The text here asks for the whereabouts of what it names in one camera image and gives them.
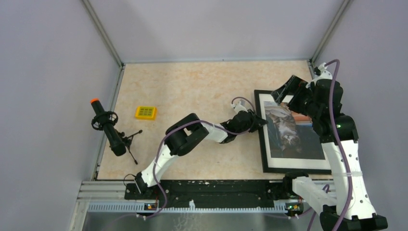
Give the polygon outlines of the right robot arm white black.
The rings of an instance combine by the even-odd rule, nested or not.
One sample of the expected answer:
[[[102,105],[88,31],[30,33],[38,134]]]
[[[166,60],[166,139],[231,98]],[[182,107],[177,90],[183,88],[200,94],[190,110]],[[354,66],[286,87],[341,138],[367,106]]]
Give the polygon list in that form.
[[[291,111],[308,116],[325,153],[336,197],[330,197],[305,174],[286,174],[282,192],[288,198],[301,196],[319,217],[325,231],[381,231],[386,217],[372,205],[365,187],[358,156],[358,132],[352,117],[342,113],[343,88],[340,83],[321,78],[306,82],[291,76],[272,92],[275,102],[291,96]]]

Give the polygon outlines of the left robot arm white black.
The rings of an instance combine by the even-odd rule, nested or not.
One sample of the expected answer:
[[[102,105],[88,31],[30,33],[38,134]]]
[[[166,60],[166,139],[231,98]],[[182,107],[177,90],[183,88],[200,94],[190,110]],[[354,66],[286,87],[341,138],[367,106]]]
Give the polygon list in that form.
[[[226,144],[239,135],[253,133],[268,124],[251,109],[239,111],[232,119],[220,124],[200,120],[191,113],[172,125],[161,140],[153,161],[135,176],[136,193],[143,199],[152,197],[154,186],[178,158],[190,153],[204,140]]]

